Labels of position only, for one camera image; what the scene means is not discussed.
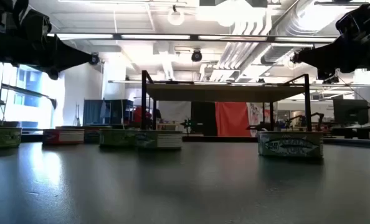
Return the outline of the blue partition screen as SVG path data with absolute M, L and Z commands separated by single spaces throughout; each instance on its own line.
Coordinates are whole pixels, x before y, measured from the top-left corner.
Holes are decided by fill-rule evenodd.
M 83 125 L 127 125 L 133 108 L 130 100 L 84 100 Z

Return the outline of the wooden shelf with black legs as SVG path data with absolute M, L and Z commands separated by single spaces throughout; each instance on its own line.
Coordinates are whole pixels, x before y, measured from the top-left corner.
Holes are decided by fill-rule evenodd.
M 285 83 L 221 83 L 154 81 L 141 72 L 141 129 L 147 129 L 146 97 L 158 101 L 251 102 L 270 104 L 270 129 L 273 129 L 273 103 L 298 94 L 305 96 L 307 130 L 312 130 L 309 75 Z

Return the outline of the black monitor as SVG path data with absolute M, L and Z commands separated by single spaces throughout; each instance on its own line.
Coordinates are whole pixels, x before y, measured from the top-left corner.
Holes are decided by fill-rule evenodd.
M 337 123 L 364 125 L 369 122 L 369 108 L 365 100 L 334 99 L 333 109 L 334 121 Z

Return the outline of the black window rail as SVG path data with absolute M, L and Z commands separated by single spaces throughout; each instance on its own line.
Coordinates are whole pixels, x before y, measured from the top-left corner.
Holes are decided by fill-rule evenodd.
M 4 84 L 2 83 L 1 86 L 0 86 L 0 89 L 7 89 L 7 90 L 12 90 L 12 91 L 15 91 L 15 92 L 18 92 L 18 93 L 22 93 L 22 94 L 25 94 L 25 95 L 32 95 L 32 96 L 36 96 L 36 97 L 39 97 L 39 98 L 46 98 L 48 100 L 50 100 L 52 106 L 54 109 L 56 109 L 57 107 L 57 101 L 56 99 L 53 99 L 47 95 L 44 95 L 42 93 L 38 93 L 36 91 L 32 91 L 32 90 L 26 90 L 24 88 L 19 88 L 17 86 L 11 86 L 11 85 L 8 85 L 8 84 Z

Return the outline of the colourful poster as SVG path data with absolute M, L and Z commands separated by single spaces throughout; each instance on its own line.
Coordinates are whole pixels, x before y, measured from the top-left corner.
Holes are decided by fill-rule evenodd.
M 248 121 L 251 126 L 270 122 L 268 103 L 247 103 Z

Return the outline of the white cloth backdrop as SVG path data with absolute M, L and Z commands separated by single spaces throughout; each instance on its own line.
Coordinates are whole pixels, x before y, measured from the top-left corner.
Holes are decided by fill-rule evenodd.
M 191 117 L 191 102 L 159 101 L 158 109 L 164 121 L 182 123 Z

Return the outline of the gold-lidded albacore tuna can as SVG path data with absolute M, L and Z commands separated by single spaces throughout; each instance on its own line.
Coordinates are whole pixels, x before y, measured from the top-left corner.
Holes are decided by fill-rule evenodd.
M 257 133 L 261 156 L 323 157 L 323 133 L 304 131 L 262 131 Z
M 21 128 L 0 126 L 0 148 L 19 147 Z

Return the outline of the green albacore tuna can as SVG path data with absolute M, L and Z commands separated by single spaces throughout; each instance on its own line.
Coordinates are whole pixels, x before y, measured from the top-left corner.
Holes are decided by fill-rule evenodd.
M 135 147 L 137 131 L 101 129 L 100 145 L 103 147 Z
M 183 134 L 180 131 L 139 131 L 136 135 L 136 145 L 143 149 L 181 149 Z

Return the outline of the ceiling track light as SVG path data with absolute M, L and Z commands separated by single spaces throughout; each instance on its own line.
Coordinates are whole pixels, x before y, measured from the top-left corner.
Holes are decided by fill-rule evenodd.
M 367 2 L 333 2 L 333 1 L 315 1 L 314 5 L 317 6 L 344 6 L 344 7 L 359 7 L 361 5 L 367 4 Z

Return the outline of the black panel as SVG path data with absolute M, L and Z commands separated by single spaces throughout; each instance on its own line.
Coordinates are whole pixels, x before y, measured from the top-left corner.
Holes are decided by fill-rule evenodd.
M 216 107 L 213 102 L 191 103 L 191 130 L 204 136 L 217 136 Z

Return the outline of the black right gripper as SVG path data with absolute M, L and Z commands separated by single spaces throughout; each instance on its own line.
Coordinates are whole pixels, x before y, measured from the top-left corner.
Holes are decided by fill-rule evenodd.
M 336 39 L 338 44 L 338 64 L 336 64 L 336 44 L 318 48 L 305 48 L 296 54 L 296 61 L 307 63 L 316 68 L 339 68 L 342 72 L 356 69 L 370 71 L 370 34 L 359 40 L 343 36 Z

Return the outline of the dark desk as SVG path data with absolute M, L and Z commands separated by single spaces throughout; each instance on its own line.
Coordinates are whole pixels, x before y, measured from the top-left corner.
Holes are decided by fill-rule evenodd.
M 370 127 L 332 128 L 330 133 L 332 136 L 343 136 L 345 139 L 370 139 Z

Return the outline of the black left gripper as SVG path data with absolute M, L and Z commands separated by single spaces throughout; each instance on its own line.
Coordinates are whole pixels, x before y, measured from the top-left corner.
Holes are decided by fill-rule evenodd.
M 28 65 L 47 73 L 50 78 L 58 78 L 57 48 L 59 42 L 56 36 L 43 37 L 38 42 L 0 33 L 0 62 Z M 61 67 L 75 67 L 84 63 L 93 63 L 93 55 L 62 44 L 60 48 Z

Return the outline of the wooden workbench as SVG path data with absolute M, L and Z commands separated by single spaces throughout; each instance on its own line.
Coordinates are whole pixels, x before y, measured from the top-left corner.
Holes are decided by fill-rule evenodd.
M 156 129 L 163 131 L 181 131 L 182 127 L 178 123 L 158 123 Z

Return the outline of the red cloth banner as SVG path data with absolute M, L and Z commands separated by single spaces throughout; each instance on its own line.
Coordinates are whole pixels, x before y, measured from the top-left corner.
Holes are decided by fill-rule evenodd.
M 246 103 L 216 102 L 215 110 L 219 137 L 251 137 Z

